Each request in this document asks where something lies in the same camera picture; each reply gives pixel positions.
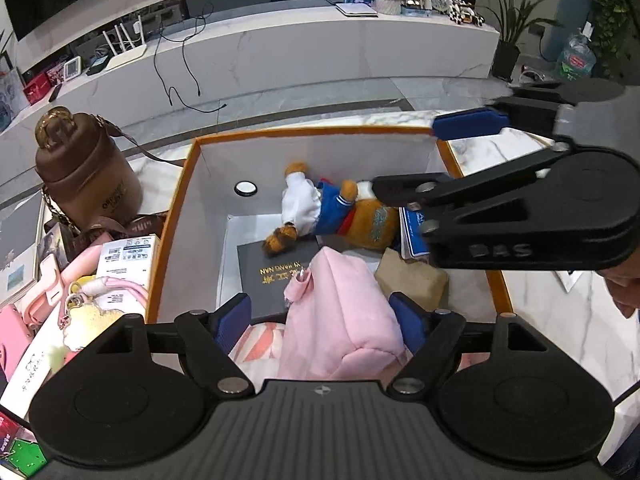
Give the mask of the person right hand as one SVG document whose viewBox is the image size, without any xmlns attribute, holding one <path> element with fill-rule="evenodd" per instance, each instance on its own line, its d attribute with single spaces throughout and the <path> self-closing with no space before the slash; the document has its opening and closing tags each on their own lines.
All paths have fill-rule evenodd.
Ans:
<svg viewBox="0 0 640 480">
<path fill-rule="evenodd" d="M 615 268 L 598 272 L 605 280 L 616 308 L 625 318 L 631 318 L 640 306 L 640 262 L 635 252 Z"/>
</svg>

